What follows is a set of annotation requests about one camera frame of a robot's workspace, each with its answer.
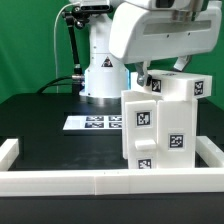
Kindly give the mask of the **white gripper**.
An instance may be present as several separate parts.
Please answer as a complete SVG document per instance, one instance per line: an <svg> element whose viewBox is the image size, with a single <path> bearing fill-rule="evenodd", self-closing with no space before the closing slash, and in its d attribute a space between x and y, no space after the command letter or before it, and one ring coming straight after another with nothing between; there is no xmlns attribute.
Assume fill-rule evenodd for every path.
<svg viewBox="0 0 224 224"><path fill-rule="evenodd" d="M191 55L214 49L221 7L221 0L125 0L113 17L109 51L125 64L136 63L137 84L150 86L150 61L179 57L173 69L183 72Z"/></svg>

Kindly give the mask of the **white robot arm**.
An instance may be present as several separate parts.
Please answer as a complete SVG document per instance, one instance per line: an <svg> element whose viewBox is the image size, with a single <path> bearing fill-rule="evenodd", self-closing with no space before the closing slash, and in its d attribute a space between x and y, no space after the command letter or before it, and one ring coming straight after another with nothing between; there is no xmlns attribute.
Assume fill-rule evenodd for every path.
<svg viewBox="0 0 224 224"><path fill-rule="evenodd" d="M90 65L81 96L118 101L128 87L125 66L137 83L151 81L150 63L174 58L181 72L196 54L214 49L222 20L221 0L69 0L75 26L90 26Z"/></svg>

